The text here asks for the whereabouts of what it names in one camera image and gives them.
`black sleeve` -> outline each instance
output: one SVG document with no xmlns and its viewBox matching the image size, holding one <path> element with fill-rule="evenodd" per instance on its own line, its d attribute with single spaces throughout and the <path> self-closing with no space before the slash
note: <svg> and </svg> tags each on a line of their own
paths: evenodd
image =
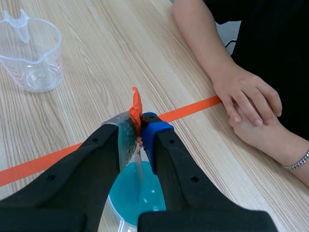
<svg viewBox="0 0 309 232">
<path fill-rule="evenodd" d="M 203 0 L 218 24 L 241 21 L 249 13 L 254 0 Z"/>
</svg>

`fingernail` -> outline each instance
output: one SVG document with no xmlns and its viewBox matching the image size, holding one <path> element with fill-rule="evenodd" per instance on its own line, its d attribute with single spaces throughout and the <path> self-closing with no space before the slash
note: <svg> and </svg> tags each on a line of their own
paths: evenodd
<svg viewBox="0 0 309 232">
<path fill-rule="evenodd" d="M 257 127 L 259 127 L 259 126 L 261 126 L 261 125 L 263 124 L 262 120 L 260 120 L 260 119 L 257 119 L 257 120 L 254 121 L 254 122 L 255 122 L 255 125 L 256 125 Z"/>
<path fill-rule="evenodd" d="M 272 123 L 272 119 L 271 118 L 266 120 L 266 125 L 270 125 L 271 123 Z"/>
<path fill-rule="evenodd" d="M 239 123 L 239 122 L 240 122 L 240 118 L 239 118 L 239 117 L 235 117 L 235 118 L 234 118 L 234 121 L 235 121 L 236 123 Z"/>
</svg>

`blue liquid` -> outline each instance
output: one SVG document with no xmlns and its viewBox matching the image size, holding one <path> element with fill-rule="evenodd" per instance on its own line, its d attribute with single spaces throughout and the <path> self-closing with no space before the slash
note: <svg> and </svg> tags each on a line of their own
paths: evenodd
<svg viewBox="0 0 309 232">
<path fill-rule="evenodd" d="M 165 202 L 159 179 L 153 174 L 149 162 L 142 161 L 144 182 L 140 200 L 137 199 L 135 163 L 126 166 L 112 186 L 110 197 L 119 215 L 128 223 L 137 226 L 140 214 L 148 211 L 165 211 Z"/>
</svg>

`plastic measuring cup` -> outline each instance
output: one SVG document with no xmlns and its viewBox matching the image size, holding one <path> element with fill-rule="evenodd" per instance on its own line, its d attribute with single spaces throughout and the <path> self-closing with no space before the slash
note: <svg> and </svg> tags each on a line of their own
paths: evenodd
<svg viewBox="0 0 309 232">
<path fill-rule="evenodd" d="M 140 200 L 136 199 L 134 162 L 119 174 L 107 198 L 107 206 L 119 220 L 118 232 L 136 232 L 140 214 L 147 211 L 165 211 L 165 202 L 159 179 L 150 163 L 142 161 L 144 182 Z"/>
<path fill-rule="evenodd" d="M 22 89 L 44 92 L 63 79 L 61 33 L 52 23 L 4 11 L 0 21 L 0 63 Z"/>
</svg>

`wood grain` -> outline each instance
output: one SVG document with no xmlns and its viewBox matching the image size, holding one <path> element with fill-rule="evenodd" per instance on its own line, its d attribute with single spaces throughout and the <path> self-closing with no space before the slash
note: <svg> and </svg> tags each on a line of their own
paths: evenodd
<svg viewBox="0 0 309 232">
<path fill-rule="evenodd" d="M 168 0 L 0 1 L 0 14 L 6 9 L 18 17 L 19 8 L 60 29 L 65 78 L 54 90 L 35 94 L 19 89 L 1 69 L 0 170 L 82 142 L 129 109 L 132 86 L 144 111 L 158 114 L 215 95 L 175 26 Z M 222 105 L 172 124 L 228 198 L 267 211 L 279 231 L 308 231 L 308 188 L 241 142 Z M 37 175 L 1 187 L 0 199 Z M 99 231 L 116 228 L 106 208 Z"/>
</svg>

